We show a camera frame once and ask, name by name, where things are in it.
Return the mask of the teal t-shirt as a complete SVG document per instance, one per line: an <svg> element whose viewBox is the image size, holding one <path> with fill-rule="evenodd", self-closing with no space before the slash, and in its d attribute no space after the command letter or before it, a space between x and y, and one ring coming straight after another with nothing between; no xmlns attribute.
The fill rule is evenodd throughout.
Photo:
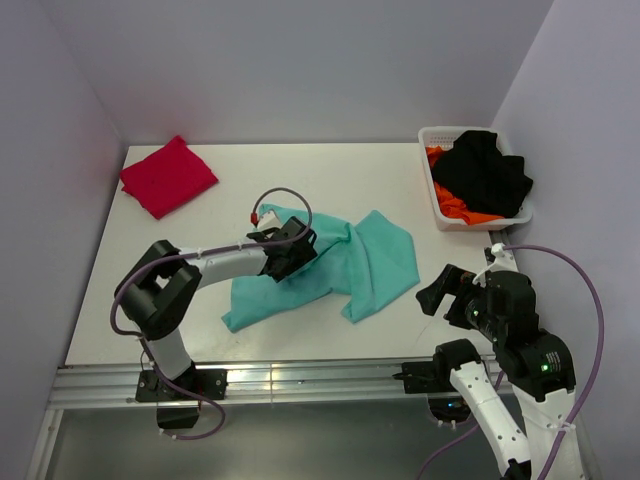
<svg viewBox="0 0 640 480"><path fill-rule="evenodd" d="M329 294L346 295L341 316L356 324L420 282L411 234L377 210L358 223L315 213L317 257L286 279L240 277L232 281L230 311L222 316L236 333Z"/></svg>

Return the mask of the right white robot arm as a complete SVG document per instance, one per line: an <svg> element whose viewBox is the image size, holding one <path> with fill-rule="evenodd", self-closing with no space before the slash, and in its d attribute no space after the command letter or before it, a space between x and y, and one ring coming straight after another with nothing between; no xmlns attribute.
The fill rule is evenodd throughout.
<svg viewBox="0 0 640 480"><path fill-rule="evenodd" d="M503 479L583 479L579 442L572 420L576 378L566 344L539 325L530 279L514 271L474 273L452 264L416 298L432 316L445 297L452 302L444 318L474 330L490 343L495 361L511 387L520 414L506 406L497 381L467 338L436 347L433 378L454 390L470 408Z"/></svg>

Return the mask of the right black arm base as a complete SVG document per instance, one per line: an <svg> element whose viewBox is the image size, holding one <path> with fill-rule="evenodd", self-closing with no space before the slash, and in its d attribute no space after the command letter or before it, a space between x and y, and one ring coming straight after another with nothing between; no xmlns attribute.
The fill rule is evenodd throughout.
<svg viewBox="0 0 640 480"><path fill-rule="evenodd" d="M424 394L436 422L453 426L470 418L468 404L448 380L439 377L434 361L403 362L392 378L403 384L405 394Z"/></svg>

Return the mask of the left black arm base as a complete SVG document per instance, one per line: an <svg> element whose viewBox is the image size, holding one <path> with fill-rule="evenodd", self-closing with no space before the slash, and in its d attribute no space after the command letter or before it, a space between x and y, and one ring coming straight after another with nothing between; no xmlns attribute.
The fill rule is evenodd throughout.
<svg viewBox="0 0 640 480"><path fill-rule="evenodd" d="M187 390L214 401L224 399L226 388L225 369L196 369L187 381ZM200 401L167 386L153 370L140 373L135 401L157 404L156 423L163 430L189 430L200 417Z"/></svg>

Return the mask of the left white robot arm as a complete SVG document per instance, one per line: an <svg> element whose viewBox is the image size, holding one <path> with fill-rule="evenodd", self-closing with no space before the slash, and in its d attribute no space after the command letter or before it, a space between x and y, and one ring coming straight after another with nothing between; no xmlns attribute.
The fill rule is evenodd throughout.
<svg viewBox="0 0 640 480"><path fill-rule="evenodd" d="M280 282L317 257L317 235L297 217L280 223L269 211L255 226L237 245L202 252L157 241L114 292L111 322L121 309L136 325L130 334L140 339L158 369L159 388L172 399L196 390L196 366L180 324L197 291L238 277L268 276Z"/></svg>

